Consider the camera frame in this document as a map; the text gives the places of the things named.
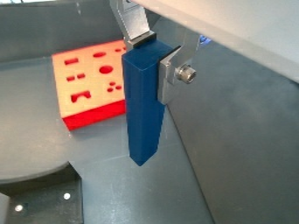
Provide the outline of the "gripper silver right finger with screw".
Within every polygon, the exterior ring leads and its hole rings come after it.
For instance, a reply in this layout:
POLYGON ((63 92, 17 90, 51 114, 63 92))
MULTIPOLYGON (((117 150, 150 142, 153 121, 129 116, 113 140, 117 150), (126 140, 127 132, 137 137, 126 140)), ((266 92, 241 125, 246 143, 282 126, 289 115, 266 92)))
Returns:
POLYGON ((191 66, 193 57, 199 49, 201 34, 181 28, 181 45, 163 57, 159 63, 158 100, 166 105, 179 91, 179 84, 191 84, 197 71, 191 66))

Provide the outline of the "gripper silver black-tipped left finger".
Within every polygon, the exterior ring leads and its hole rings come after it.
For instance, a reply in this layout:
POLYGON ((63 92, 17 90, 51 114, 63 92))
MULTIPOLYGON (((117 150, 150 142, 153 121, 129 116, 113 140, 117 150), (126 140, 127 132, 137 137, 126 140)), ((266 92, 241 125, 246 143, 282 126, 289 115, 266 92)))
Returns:
POLYGON ((123 32, 127 50, 157 38, 155 32, 150 29, 143 6, 133 0, 110 0, 110 6, 123 32))

